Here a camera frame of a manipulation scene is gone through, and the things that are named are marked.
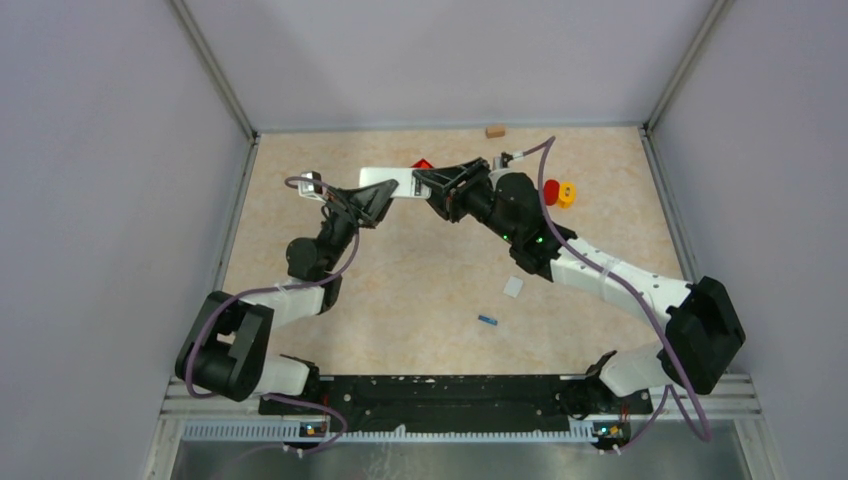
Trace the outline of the blue AAA battery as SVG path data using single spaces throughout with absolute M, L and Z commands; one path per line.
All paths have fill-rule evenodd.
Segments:
M 498 321 L 496 319 L 484 315 L 478 315 L 478 320 L 491 326 L 498 325 Z

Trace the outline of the small white battery cover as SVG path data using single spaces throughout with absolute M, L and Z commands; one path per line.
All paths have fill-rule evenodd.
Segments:
M 517 298 L 524 286 L 524 281 L 516 276 L 510 276 L 505 283 L 503 293 L 511 298 Z

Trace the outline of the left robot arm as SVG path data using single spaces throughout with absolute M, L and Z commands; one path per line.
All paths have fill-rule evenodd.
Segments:
M 206 297 L 175 361 L 175 374 L 193 398 L 240 402 L 279 393 L 302 414 L 319 404 L 321 388 L 309 379 L 306 362 L 268 356 L 271 333 L 334 306 L 343 275 L 358 253 L 362 230 L 379 225 L 401 184 L 387 178 L 342 189 L 315 172 L 284 183 L 300 196 L 321 202 L 319 233 L 296 238 L 286 247 L 285 281 L 236 294 L 214 291 Z

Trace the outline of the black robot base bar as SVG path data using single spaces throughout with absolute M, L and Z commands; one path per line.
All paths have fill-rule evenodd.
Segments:
M 351 433 L 564 432 L 592 415 L 649 415 L 650 394 L 615 396 L 601 381 L 562 375 L 338 375 L 306 400 L 340 413 Z

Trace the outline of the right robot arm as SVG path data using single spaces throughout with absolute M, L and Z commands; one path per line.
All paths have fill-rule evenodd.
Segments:
M 574 287 L 644 321 L 659 340 L 605 354 L 592 365 L 589 404 L 612 412 L 638 390 L 679 385 L 698 395 L 713 392 L 745 343 L 746 334 L 728 291 L 708 276 L 697 282 L 664 277 L 593 247 L 553 223 L 529 176 L 492 172 L 487 161 L 416 169 L 415 181 L 443 219 L 467 216 L 502 237 L 525 272 Z

